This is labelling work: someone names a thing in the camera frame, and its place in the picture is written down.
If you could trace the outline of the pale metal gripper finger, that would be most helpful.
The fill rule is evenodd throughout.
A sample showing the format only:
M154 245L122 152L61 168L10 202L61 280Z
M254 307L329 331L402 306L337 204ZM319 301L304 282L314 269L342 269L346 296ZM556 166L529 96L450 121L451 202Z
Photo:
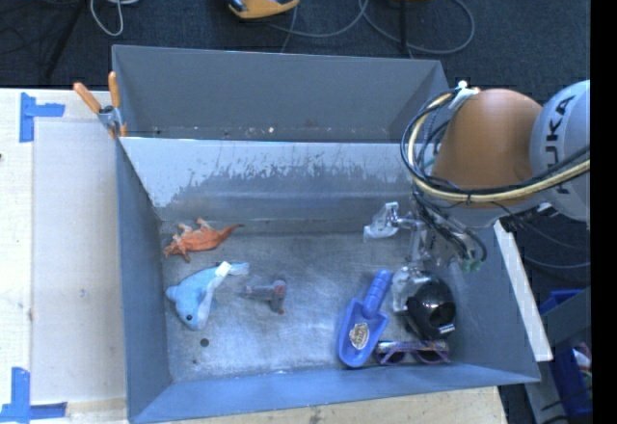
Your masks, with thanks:
M372 217L371 222L363 227L364 241L385 239L393 236L399 230L397 201L386 202Z
M401 267L392 277L392 311L402 314L407 311L407 301L420 286L420 269L414 266Z

